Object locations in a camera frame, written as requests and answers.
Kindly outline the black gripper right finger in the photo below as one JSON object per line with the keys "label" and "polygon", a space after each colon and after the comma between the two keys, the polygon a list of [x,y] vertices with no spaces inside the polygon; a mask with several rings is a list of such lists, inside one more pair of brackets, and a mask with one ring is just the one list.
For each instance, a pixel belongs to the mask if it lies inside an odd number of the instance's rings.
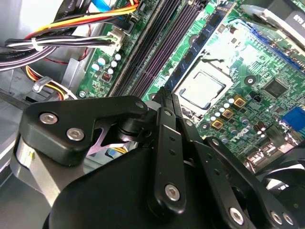
{"label": "black gripper right finger", "polygon": [[296,229],[293,215],[259,182],[218,139],[201,139],[194,124],[182,117],[172,94],[183,157],[195,166],[197,190],[217,229]]}

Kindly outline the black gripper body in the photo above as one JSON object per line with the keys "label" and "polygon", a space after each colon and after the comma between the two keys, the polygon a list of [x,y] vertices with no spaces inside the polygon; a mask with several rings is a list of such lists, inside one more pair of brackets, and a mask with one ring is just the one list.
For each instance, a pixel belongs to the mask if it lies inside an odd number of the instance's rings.
{"label": "black gripper body", "polygon": [[172,219],[155,216],[147,203],[152,151],[135,149],[71,182],[55,200],[46,229],[221,229],[207,185],[184,166],[187,203]]}

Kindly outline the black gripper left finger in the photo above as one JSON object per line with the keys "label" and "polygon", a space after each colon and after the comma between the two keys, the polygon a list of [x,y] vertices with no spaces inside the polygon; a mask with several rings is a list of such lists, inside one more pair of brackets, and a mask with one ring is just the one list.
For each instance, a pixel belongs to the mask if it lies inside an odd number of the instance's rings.
{"label": "black gripper left finger", "polygon": [[17,163],[30,174],[50,205],[84,175],[85,157],[105,148],[138,143],[152,151],[148,203],[157,215],[185,211],[182,112],[177,95],[160,89],[152,101],[119,96],[34,103],[23,111],[14,148]]}

